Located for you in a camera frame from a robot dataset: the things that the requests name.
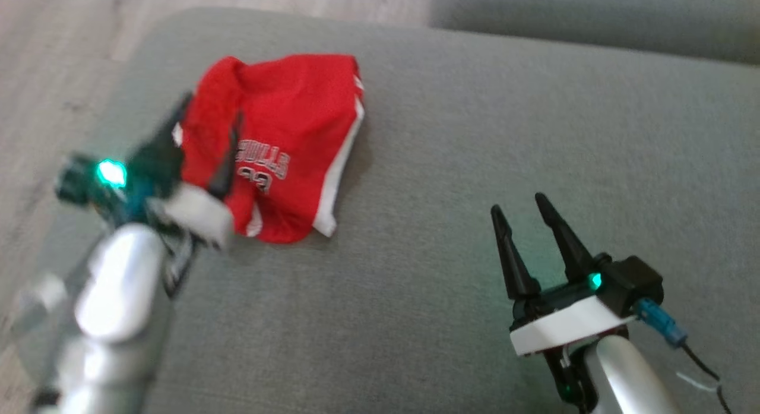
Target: white stripe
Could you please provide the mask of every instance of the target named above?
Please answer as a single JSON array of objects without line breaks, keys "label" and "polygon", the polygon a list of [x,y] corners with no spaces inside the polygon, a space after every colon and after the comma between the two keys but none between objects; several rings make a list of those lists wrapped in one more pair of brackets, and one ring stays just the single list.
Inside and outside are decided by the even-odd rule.
[{"label": "white stripe", "polygon": [[348,130],[345,140],[342,146],[335,155],[328,172],[325,174],[325,182],[322,184],[322,193],[319,197],[319,206],[317,208],[317,214],[314,217],[314,228],[317,232],[322,233],[325,236],[332,236],[335,232],[335,217],[332,214],[333,206],[335,204],[335,197],[337,195],[337,187],[340,184],[340,175],[343,174],[343,169],[348,160],[348,154],[351,152],[353,146],[353,140],[356,138],[356,133],[359,132],[359,125],[362,124],[364,118],[364,106],[362,106],[359,98],[356,98],[356,119],[353,120],[351,128]]},{"label": "white stripe", "polygon": [[253,202],[253,210],[251,211],[251,221],[245,227],[245,235],[249,238],[254,238],[261,233],[261,229],[264,228],[264,220],[261,219],[261,211],[258,209],[258,203]]},{"label": "white stripe", "polygon": [[172,138],[174,138],[174,144],[178,147],[182,146],[182,126],[177,122],[172,129]]}]

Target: gray fabric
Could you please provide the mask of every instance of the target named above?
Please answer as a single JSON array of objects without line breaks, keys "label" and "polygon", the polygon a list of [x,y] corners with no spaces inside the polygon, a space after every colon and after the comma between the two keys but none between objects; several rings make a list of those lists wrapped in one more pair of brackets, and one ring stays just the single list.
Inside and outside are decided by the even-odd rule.
[{"label": "gray fabric", "polygon": [[[558,412],[543,360],[511,348],[489,218],[499,203],[530,270],[559,283],[538,190],[592,251],[657,268],[735,412],[760,406],[760,70],[198,9],[146,38],[89,149],[126,154],[222,56],[299,52],[356,55],[366,86],[337,233],[204,252],[149,412]],[[74,264],[97,230],[61,211],[40,268]],[[640,325],[632,338],[684,412],[719,410],[675,378],[700,377],[683,354]]]},{"label": "gray fabric", "polygon": [[760,64],[760,0],[432,0],[431,24]]}]

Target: blue cable connector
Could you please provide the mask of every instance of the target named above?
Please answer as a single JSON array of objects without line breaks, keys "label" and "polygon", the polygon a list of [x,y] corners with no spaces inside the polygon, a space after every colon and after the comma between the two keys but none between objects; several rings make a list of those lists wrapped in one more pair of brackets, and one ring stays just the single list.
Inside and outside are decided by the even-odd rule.
[{"label": "blue cable connector", "polygon": [[633,309],[644,324],[657,330],[660,335],[665,337],[665,341],[674,349],[678,349],[686,343],[687,334],[676,325],[675,320],[670,317],[664,309],[660,308],[657,303],[649,298],[641,298],[633,305]]}]

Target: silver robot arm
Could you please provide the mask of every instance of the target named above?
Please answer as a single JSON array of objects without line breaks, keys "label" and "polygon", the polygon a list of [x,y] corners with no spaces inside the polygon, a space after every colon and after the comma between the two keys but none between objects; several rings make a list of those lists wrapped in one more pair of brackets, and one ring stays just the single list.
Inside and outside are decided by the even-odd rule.
[{"label": "silver robot arm", "polygon": [[593,414],[681,412],[647,360],[622,336],[605,336],[591,344],[583,363],[597,393]]},{"label": "silver robot arm", "polygon": [[[61,173],[59,199],[97,211],[110,231],[60,284],[71,297],[60,308],[73,311],[74,323],[61,327],[31,412],[141,412],[169,335],[172,300],[196,249],[229,246],[233,217],[223,199],[242,119],[233,122],[230,148],[208,187],[182,183],[182,150],[171,132],[191,98],[185,96],[126,165],[75,154]],[[50,303],[40,300],[49,311]],[[28,316],[38,311],[40,303]]]}]

